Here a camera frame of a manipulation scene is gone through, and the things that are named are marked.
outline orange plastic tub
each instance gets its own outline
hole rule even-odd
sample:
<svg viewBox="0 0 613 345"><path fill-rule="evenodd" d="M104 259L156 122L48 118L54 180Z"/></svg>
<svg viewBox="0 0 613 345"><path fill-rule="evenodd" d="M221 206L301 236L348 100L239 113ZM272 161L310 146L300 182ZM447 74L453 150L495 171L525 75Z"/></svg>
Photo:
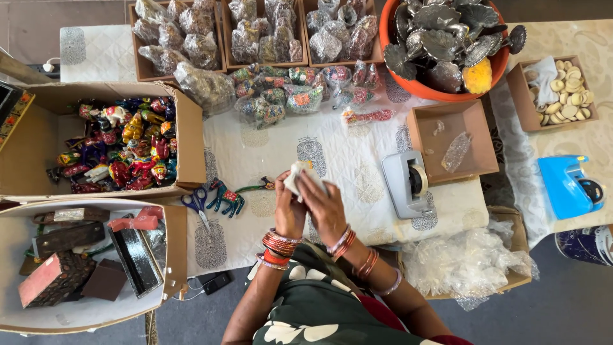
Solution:
<svg viewBox="0 0 613 345"><path fill-rule="evenodd" d="M392 21L394 20L394 13L396 12L396 8L398 8L400 1L398 0L387 0L385 6L383 7L383 11L381 12L381 23L379 24L379 37L381 38L381 49L385 49L385 46L389 44L389 35L388 35L388 27L392 25ZM494 6L494 4L490 1L490 5L494 8L496 12L498 12L498 18L500 19L500 24L504 24L504 20L500 15L498 9ZM503 31L503 37L507 37L507 31ZM509 61L509 47L502 48L496 55L488 57L492 64L492 87L496 85L496 83L500 80L504 73L504 69L506 68L506 63ZM412 82L403 79L392 71L389 71L392 74L392 77L398 85L400 85L403 89L410 92L411 94L424 98L424 99L432 99L434 101L442 101L442 102L464 102L470 101L472 99L476 99L483 94L474 94L474 93L444 93L436 90L432 90L431 88L425 86L424 84L414 80Z"/></svg>

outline painted horse figurine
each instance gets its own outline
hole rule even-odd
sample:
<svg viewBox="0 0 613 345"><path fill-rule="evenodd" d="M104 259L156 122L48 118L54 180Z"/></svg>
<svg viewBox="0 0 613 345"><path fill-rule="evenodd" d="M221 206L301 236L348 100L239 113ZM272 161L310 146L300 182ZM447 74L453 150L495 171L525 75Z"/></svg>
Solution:
<svg viewBox="0 0 613 345"><path fill-rule="evenodd" d="M243 199L242 196L228 190L226 185L224 185L224 182L222 180L219 180L217 177L213 179L213 183L208 188L208 190L212 191L215 188L218 188L217 197L215 198L215 200L213 200L210 204L207 205L207 209L210 209L211 207L213 207L214 204L216 204L215 212L217 212L219 211L221 202L225 201L230 204L230 207L221 211L221 214L227 214L228 212L230 212L228 218L232 218L234 212L236 212L236 215L238 215L240 213L240 209L243 208L243 205L245 205L245 199Z"/></svg>

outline gray carpet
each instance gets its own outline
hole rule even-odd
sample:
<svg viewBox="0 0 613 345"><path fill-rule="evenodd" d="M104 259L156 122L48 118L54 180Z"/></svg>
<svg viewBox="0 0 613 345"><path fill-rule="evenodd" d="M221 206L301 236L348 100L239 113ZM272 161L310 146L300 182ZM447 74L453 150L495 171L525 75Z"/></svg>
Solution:
<svg viewBox="0 0 613 345"><path fill-rule="evenodd" d="M453 300L432 305L457 335L476 345L591 344L611 345L613 268L562 257L553 236L531 252L541 281L493 296L466 312ZM234 307L244 291L247 269L233 271L235 280L216 293L192 301L170 300L157 311L160 345L219 344ZM145 344L144 317L94 333L32 336L0 333L10 345L139 345Z"/></svg>

